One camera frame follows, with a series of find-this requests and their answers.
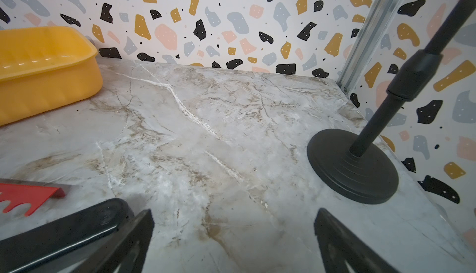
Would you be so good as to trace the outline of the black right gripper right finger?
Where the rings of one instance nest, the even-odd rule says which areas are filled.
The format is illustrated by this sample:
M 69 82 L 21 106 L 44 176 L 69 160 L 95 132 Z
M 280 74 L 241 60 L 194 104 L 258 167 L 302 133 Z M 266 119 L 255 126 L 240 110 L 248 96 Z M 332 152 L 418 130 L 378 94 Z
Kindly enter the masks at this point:
M 397 269 L 381 258 L 327 209 L 318 210 L 314 233 L 327 273 L 396 273 Z

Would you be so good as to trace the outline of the black pruning pliers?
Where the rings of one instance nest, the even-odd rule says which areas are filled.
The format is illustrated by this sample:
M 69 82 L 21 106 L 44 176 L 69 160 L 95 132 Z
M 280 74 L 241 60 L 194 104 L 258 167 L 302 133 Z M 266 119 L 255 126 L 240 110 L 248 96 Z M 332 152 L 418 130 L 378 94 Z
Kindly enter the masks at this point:
M 118 231 L 134 217 L 128 203 L 109 199 L 1 240 L 1 272 L 26 273 Z

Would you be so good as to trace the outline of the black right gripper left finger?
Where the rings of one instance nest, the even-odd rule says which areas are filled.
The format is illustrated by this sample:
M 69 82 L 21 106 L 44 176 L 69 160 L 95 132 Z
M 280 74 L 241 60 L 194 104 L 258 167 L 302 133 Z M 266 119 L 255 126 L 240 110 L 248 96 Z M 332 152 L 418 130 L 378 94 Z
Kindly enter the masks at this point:
M 152 211 L 141 211 L 94 254 L 73 269 L 74 273 L 140 273 L 154 230 Z

